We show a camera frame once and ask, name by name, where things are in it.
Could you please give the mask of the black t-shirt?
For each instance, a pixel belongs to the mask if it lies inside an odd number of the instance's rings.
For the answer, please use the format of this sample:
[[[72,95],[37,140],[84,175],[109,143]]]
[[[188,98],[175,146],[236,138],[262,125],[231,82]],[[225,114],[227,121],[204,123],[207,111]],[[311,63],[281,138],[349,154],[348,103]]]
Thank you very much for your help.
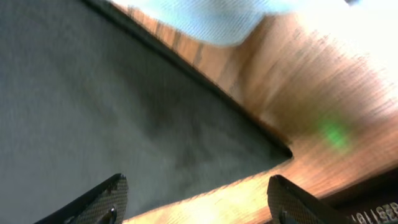
[[[1,2],[1,222],[33,223],[113,174],[126,216],[292,157],[105,1]]]

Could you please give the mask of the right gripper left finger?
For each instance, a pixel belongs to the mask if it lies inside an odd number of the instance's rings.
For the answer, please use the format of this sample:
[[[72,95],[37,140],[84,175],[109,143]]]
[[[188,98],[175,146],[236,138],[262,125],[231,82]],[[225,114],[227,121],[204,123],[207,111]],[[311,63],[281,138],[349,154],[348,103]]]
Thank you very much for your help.
[[[126,176],[114,174],[38,223],[121,224],[127,207],[127,193]]]

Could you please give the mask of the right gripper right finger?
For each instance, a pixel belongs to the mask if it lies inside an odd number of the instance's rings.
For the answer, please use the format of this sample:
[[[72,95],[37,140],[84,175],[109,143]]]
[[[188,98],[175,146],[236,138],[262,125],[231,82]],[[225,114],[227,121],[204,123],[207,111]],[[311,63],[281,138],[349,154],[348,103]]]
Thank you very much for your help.
[[[267,201],[276,224],[352,224],[353,221],[281,175],[269,179]]]

